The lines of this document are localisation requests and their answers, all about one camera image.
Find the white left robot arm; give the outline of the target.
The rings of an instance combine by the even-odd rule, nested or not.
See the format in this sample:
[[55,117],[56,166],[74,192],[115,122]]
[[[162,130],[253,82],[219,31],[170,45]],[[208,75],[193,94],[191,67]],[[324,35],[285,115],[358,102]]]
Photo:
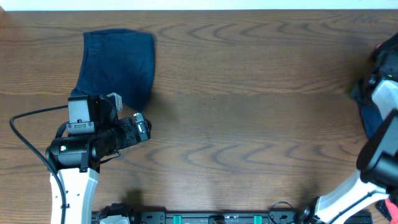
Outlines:
[[55,170],[52,223],[90,223],[100,166],[121,155],[122,149],[150,139],[152,125],[141,113],[119,119],[117,113],[95,116],[70,113],[68,135],[57,133],[46,150]]

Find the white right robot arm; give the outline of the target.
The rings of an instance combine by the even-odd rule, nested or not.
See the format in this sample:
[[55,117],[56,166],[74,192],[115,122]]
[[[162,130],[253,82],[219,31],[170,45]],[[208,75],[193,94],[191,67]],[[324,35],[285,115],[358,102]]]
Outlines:
[[371,73],[350,93],[357,103],[368,138],[356,170],[334,191],[309,205],[301,223],[370,223],[368,205],[397,223],[397,36],[371,54]]

